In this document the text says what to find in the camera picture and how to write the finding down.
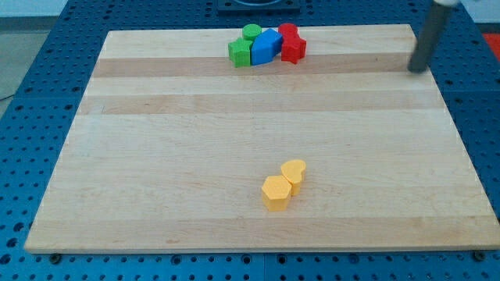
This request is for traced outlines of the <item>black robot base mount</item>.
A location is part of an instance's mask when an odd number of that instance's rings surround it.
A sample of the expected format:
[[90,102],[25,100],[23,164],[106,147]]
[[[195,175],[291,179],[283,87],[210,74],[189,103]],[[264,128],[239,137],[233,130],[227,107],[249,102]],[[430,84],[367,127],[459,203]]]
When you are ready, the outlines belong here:
[[301,0],[215,0],[219,12],[297,12]]

